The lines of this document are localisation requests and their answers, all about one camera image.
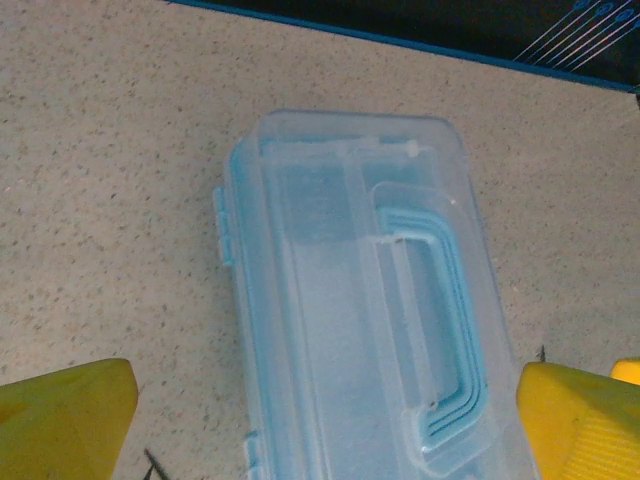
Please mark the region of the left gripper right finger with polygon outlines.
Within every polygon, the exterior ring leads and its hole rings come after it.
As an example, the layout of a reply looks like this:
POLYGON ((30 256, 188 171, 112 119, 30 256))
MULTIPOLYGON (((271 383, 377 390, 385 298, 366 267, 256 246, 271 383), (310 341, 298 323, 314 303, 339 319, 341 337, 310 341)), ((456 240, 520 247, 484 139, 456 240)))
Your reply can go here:
POLYGON ((523 369, 517 406, 543 479, 639 477, 639 359, 608 376, 550 362, 523 369))

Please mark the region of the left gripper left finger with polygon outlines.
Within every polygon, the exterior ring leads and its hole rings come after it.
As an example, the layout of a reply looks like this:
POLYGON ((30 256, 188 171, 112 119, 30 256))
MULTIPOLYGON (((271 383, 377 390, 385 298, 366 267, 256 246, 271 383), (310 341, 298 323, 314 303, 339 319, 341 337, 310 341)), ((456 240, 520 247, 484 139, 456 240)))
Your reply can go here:
POLYGON ((130 362, 94 361, 1 387, 3 479, 109 479, 138 402, 130 362))

